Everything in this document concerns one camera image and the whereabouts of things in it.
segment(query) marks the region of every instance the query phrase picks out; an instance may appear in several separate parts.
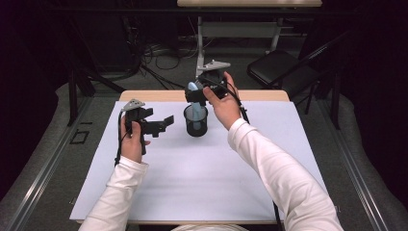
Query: gray floor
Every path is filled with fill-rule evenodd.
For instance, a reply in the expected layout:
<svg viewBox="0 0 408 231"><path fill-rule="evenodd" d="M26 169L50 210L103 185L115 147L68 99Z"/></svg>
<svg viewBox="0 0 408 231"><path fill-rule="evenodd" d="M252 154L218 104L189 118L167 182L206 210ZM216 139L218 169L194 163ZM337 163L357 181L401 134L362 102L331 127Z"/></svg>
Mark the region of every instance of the gray floor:
<svg viewBox="0 0 408 231"><path fill-rule="evenodd" d="M296 53L301 42L298 38L281 38L279 48ZM260 86L246 76L245 70L247 64L258 59L268 46L267 41L253 39L213 41L206 49L206 61L215 59L231 63L228 71L234 76L239 89L258 89ZM158 64L172 66L175 60L162 57ZM195 58L183 59L172 70L160 70L154 62L149 66L167 79L186 85L194 78ZM162 88L150 75L140 73L117 83L129 90ZM112 90L99 83L94 85L97 94L92 99L80 97L82 113L71 128L66 127L69 120L67 86L57 91L59 106L49 128L0 203L0 230L76 230L79 227L68 219L73 207L69 202L81 189L94 149L118 99L118 94ZM370 165L360 143L352 104L342 97L340 132L333 129L327 120L326 101L313 101L308 115L302 113L303 107L304 104L298 107L299 116L326 187L339 207L339 219L344 230L405 230L408 227L407 212ZM76 131L89 132L86 145L70 143ZM357 166L358 177L365 184L363 190L359 181L353 180L356 168L349 167L349 159L344 157L344 152ZM44 173L52 177L41 178ZM45 190L39 190L38 185L46 186Z"/></svg>

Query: black cup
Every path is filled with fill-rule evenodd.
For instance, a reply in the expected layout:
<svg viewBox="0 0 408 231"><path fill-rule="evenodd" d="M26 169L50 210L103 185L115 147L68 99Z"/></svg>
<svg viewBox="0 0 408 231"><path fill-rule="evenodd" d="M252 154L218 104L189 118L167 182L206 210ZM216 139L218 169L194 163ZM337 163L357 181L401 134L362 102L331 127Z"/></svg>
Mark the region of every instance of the black cup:
<svg viewBox="0 0 408 231"><path fill-rule="evenodd" d="M202 137L207 133L207 115L208 110L204 106L200 106L199 111L194 110L193 105L189 105L189 107L184 110L187 133L189 133L190 136Z"/></svg>

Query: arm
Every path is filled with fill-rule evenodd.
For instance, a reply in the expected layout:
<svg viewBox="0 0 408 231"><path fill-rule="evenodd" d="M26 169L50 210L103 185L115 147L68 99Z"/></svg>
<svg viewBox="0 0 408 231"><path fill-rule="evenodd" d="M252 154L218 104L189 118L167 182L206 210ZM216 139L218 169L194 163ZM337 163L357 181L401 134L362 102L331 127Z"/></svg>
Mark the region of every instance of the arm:
<svg viewBox="0 0 408 231"><path fill-rule="evenodd" d="M230 91L238 92L232 77L224 75ZM208 88L203 93L228 130L231 147L254 168L285 213L287 230L343 230L333 202L306 168L244 121L232 96L219 99Z"/></svg>
<svg viewBox="0 0 408 231"><path fill-rule="evenodd" d="M132 130L132 135L126 133L123 118L120 162L80 230L125 230L133 194L148 169L148 164L141 162L139 124L132 122Z"/></svg>

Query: white sleeve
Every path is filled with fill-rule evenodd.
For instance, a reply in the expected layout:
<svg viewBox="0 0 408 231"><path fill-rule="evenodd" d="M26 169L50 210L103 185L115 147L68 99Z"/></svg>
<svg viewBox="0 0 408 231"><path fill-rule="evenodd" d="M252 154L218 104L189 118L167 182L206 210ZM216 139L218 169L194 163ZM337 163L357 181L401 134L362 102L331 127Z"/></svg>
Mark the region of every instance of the white sleeve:
<svg viewBox="0 0 408 231"><path fill-rule="evenodd" d="M316 179L256 128L240 118L231 126L228 142L261 177L285 214L286 230L343 230L333 202Z"/></svg>
<svg viewBox="0 0 408 231"><path fill-rule="evenodd" d="M79 230L125 230L132 197L148 164L120 158L111 179Z"/></svg>

